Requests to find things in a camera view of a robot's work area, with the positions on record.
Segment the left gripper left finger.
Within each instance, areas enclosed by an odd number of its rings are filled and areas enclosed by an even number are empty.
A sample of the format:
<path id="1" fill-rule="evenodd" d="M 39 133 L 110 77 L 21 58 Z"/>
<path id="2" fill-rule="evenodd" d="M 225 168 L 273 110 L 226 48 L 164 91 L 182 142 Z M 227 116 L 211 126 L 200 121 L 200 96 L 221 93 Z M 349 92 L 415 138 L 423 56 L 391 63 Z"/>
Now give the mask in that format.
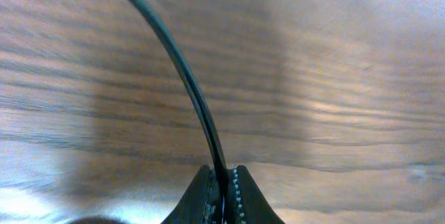
<path id="1" fill-rule="evenodd" d="M 214 170 L 208 165 L 203 165 L 162 224 L 221 224 L 222 222 L 223 195 Z"/>

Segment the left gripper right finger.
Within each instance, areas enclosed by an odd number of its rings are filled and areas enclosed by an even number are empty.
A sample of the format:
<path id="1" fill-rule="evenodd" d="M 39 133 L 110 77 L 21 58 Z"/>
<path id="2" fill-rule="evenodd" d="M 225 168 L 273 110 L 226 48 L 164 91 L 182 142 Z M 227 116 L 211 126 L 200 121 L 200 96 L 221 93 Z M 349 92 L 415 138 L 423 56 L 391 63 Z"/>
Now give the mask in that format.
<path id="1" fill-rule="evenodd" d="M 228 175 L 226 224 L 284 224 L 245 166 L 234 166 L 228 170 Z"/>

